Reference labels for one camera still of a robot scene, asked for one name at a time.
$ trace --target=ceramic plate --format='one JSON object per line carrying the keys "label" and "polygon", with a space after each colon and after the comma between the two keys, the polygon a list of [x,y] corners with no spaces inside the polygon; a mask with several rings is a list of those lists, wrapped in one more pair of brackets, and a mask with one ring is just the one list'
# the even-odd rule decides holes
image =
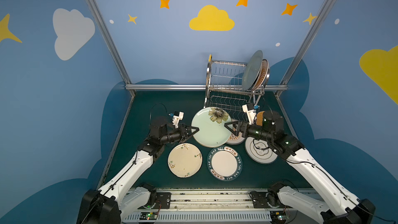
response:
{"label": "ceramic plate", "polygon": [[224,127],[225,122],[231,122],[231,117],[221,108],[206,107],[197,112],[192,119],[192,127],[198,127],[199,132],[193,137],[206,147],[218,147],[225,144],[231,136],[231,132]]}
{"label": "ceramic plate", "polygon": [[257,78],[256,83],[254,84],[253,88],[251,90],[257,90],[261,85],[264,85],[268,82],[269,79],[269,67],[268,67],[268,61],[264,59],[261,62],[261,70],[260,70],[260,75]]}
{"label": "ceramic plate", "polygon": [[257,77],[260,73],[262,61],[263,52],[261,50],[257,50],[247,64],[245,72],[243,72],[242,89],[244,91],[251,90],[251,88],[255,84]]}
{"label": "ceramic plate", "polygon": [[246,152],[256,162],[267,164],[276,160],[276,155],[271,149],[263,150],[268,147],[268,143],[263,140],[247,138],[245,143]]}
{"label": "ceramic plate", "polygon": [[228,146],[217,147],[207,156],[207,167],[210,173],[219,180],[231,181],[242,171],[242,159]]}
{"label": "ceramic plate", "polygon": [[169,169],[177,177],[190,177],[202,165],[202,153],[193,144],[179,144],[169,154]]}
{"label": "ceramic plate", "polygon": [[240,144],[243,141],[245,141],[245,138],[242,137],[242,133],[239,132],[239,136],[235,136],[234,134],[231,133],[231,136],[229,137],[228,141],[226,142],[227,144]]}

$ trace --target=metal dish rack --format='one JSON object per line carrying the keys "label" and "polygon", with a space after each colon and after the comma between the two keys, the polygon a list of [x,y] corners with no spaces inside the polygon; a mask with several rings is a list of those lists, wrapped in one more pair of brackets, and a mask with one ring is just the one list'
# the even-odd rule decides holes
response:
{"label": "metal dish rack", "polygon": [[247,121],[242,105],[253,102],[258,104],[264,95],[264,85],[255,91],[243,91],[242,77],[246,63],[223,62],[209,56],[206,72],[205,107],[224,109],[232,119]]}

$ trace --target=yellow star painting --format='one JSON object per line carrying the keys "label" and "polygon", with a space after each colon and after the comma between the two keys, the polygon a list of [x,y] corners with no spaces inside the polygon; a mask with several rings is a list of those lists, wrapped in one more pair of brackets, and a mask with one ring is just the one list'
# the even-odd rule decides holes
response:
{"label": "yellow star painting", "polygon": [[248,0],[239,0],[239,2],[236,4],[236,6],[239,6],[239,5],[243,5],[243,6],[247,7]]}
{"label": "yellow star painting", "polygon": [[315,18],[316,18],[316,16],[313,16],[311,14],[311,12],[310,12],[310,16],[306,20],[304,20],[303,22],[308,22],[311,25],[312,20],[314,20]]}
{"label": "yellow star painting", "polygon": [[17,38],[10,30],[8,30],[8,21],[10,20],[10,15],[7,14],[1,21],[0,21],[0,42],[4,39],[12,39],[16,42],[22,42],[19,38]]}
{"label": "yellow star painting", "polygon": [[161,8],[170,9],[170,8],[169,8],[169,1],[170,1],[170,0],[160,0],[160,7],[161,7]]}
{"label": "yellow star painting", "polygon": [[293,10],[296,8],[296,6],[297,5],[286,4],[286,9],[282,12],[281,15],[283,15],[283,14],[292,15]]}
{"label": "yellow star painting", "polygon": [[133,22],[133,23],[137,24],[137,23],[135,22],[135,19],[136,19],[137,17],[132,17],[132,16],[130,16],[130,14],[128,14],[128,15],[129,15],[130,19],[129,19],[127,22]]}

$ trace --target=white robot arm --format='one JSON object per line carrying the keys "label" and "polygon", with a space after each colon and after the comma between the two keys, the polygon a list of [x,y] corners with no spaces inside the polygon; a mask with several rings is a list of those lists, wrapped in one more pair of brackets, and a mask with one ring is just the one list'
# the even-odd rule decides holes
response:
{"label": "white robot arm", "polygon": [[258,126],[251,120],[253,113],[249,111],[250,109],[254,109],[252,104],[243,106],[243,110],[248,114],[249,122],[234,121],[225,123],[224,126],[236,135],[242,132],[243,137],[254,137],[266,141],[269,146],[266,149],[271,149],[295,168],[324,200],[321,202],[312,199],[289,186],[277,183],[268,188],[266,201],[270,207],[290,206],[318,223],[324,224],[370,223],[375,206],[367,199],[360,200],[344,188],[316,162],[300,141],[286,135],[283,129],[283,117],[277,112],[266,111],[263,113],[263,126]]}
{"label": "white robot arm", "polygon": [[183,112],[175,112],[173,125],[168,130],[168,120],[159,117],[152,121],[148,137],[138,146],[137,152],[122,170],[98,190],[89,190],[82,199],[76,224],[120,224],[121,220],[141,206],[152,206],[156,188],[150,185],[137,187],[127,194],[137,179],[160,157],[165,144],[183,143],[190,139],[197,127],[179,124]]}

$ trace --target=green table surface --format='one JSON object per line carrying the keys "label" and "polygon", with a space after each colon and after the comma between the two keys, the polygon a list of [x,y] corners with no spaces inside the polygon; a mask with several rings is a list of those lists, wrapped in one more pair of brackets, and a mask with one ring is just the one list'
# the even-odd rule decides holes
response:
{"label": "green table surface", "polygon": [[[151,108],[162,103],[168,113],[174,111],[184,112],[182,123],[191,125],[193,116],[203,108],[205,92],[202,91],[139,91],[132,103],[125,127],[117,145],[105,182],[112,179],[134,156],[137,146],[146,138],[149,132]],[[260,111],[269,107],[282,115],[281,109],[273,92],[266,92],[259,102]],[[165,114],[162,105],[152,109],[152,118]],[[290,130],[285,123],[285,131]],[[244,142],[239,145],[229,145],[234,148],[242,158],[242,172],[232,181],[220,181],[211,175],[206,166],[206,160],[212,148],[201,146],[194,138],[187,143],[192,143],[202,152],[203,161],[200,170],[191,177],[179,178],[175,176],[167,165],[167,157],[176,145],[165,147],[162,156],[136,181],[134,187],[148,183],[160,188],[267,188],[284,179],[290,180],[296,187],[311,188],[311,185],[287,162],[281,158],[271,164],[260,164],[252,160],[246,153]]]}

